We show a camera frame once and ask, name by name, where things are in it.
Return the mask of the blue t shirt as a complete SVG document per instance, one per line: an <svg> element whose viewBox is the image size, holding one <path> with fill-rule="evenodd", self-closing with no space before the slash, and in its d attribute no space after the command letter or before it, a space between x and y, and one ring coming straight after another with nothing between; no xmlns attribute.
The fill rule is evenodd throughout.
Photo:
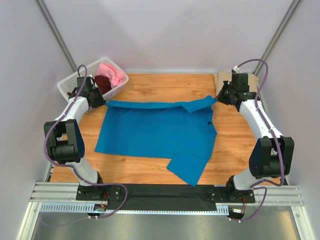
<svg viewBox="0 0 320 240"><path fill-rule="evenodd" d="M95 151L101 154L169 159L167 169L195 187L217 136L208 95L193 101L111 100Z"/></svg>

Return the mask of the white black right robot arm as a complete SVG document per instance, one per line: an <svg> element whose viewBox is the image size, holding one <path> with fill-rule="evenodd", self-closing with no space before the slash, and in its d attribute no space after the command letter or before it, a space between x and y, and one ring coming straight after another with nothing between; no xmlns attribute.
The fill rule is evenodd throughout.
<svg viewBox="0 0 320 240"><path fill-rule="evenodd" d="M283 185L291 170L295 142L272 124L257 92L250 91L249 75L232 72L231 79L223 81L217 100L234 106L244 116L256 139L248 168L226 182L229 194L247 193L263 182L274 184L274 179L279 179L279 184Z"/></svg>

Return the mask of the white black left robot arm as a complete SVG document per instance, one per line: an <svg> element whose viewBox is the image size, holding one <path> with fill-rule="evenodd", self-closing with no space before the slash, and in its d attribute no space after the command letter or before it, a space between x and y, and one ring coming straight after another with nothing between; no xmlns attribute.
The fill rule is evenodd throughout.
<svg viewBox="0 0 320 240"><path fill-rule="evenodd" d="M80 193L97 192L103 180L85 158L85 143L79 122L89 109L98 108L105 100L92 76L78 77L62 113L44 126L44 153L56 166L72 170L79 180Z"/></svg>

